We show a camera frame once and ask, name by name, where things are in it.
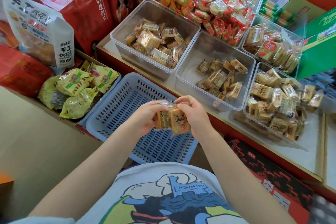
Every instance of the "beige floor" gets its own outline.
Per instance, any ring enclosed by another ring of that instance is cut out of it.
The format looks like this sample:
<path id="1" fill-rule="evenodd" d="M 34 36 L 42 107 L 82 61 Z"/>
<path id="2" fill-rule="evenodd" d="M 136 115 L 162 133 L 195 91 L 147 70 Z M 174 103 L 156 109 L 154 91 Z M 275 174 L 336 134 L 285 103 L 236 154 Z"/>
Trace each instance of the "beige floor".
<path id="1" fill-rule="evenodd" d="M 0 87 L 0 169 L 15 179 L 5 217 L 27 216 L 100 145 Z"/>

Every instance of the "green snack package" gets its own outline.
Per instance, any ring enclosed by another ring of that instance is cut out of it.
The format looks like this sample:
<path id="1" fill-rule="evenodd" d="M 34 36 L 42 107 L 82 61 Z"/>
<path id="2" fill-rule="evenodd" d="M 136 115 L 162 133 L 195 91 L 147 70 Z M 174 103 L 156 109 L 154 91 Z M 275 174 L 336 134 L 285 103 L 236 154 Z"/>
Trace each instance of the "green snack package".
<path id="1" fill-rule="evenodd" d="M 92 82 L 101 93 L 106 93 L 120 75 L 111 68 L 99 66 L 94 63 L 90 63 L 85 71 L 90 72 L 94 76 Z"/>
<path id="2" fill-rule="evenodd" d="M 98 88 L 94 89 L 86 88 L 83 89 L 77 96 L 69 97 L 60 113 L 61 118 L 65 119 L 79 119 L 86 115 L 93 106 L 93 100 L 97 93 Z"/>
<path id="3" fill-rule="evenodd" d="M 59 76 L 59 80 L 54 83 L 54 86 L 62 93 L 75 97 L 90 85 L 89 82 L 93 78 L 92 74 L 75 68 Z"/>
<path id="4" fill-rule="evenodd" d="M 58 80 L 59 76 L 53 76 L 46 80 L 37 96 L 49 109 L 62 109 L 65 100 L 69 97 L 53 86 Z"/>

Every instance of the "person's right hand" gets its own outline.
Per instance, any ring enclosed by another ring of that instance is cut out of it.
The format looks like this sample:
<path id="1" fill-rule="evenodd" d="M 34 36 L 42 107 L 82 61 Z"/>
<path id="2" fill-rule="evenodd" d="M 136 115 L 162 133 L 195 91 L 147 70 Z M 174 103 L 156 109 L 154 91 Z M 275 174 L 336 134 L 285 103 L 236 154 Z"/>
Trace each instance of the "person's right hand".
<path id="1" fill-rule="evenodd" d="M 191 126 L 191 133 L 197 141 L 201 142 L 214 130 L 207 112 L 194 97 L 182 96 L 176 99 L 175 103 L 178 104 L 178 109 L 186 114 L 188 123 Z"/>

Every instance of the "person's left hand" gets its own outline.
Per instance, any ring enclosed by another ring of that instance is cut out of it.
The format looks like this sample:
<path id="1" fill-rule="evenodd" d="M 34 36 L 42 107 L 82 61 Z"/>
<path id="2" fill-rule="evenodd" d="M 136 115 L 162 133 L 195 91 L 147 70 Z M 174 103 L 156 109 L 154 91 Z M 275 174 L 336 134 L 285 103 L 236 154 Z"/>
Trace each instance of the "person's left hand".
<path id="1" fill-rule="evenodd" d="M 128 124 L 139 137 L 142 137 L 155 126 L 153 120 L 155 113 L 166 110 L 167 106 L 158 104 L 158 101 L 145 103 L 128 118 L 125 124 Z"/>

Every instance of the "hand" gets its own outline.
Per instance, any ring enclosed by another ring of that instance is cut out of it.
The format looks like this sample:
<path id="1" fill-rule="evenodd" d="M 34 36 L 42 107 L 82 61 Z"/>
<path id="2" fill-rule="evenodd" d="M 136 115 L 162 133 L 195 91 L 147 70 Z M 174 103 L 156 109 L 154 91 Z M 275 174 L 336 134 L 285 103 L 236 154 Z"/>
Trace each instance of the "hand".
<path id="1" fill-rule="evenodd" d="M 130 129 L 142 137 L 155 126 L 153 120 L 155 113 L 166 110 L 167 106 L 160 105 L 157 101 L 151 101 L 140 106 L 124 124 L 128 124 Z"/>
<path id="2" fill-rule="evenodd" d="M 191 126 L 191 133 L 199 142 L 207 138 L 209 133 L 214 130 L 207 112 L 200 102 L 192 96 L 183 96 L 175 100 L 177 107 L 187 115 L 187 121 Z"/>

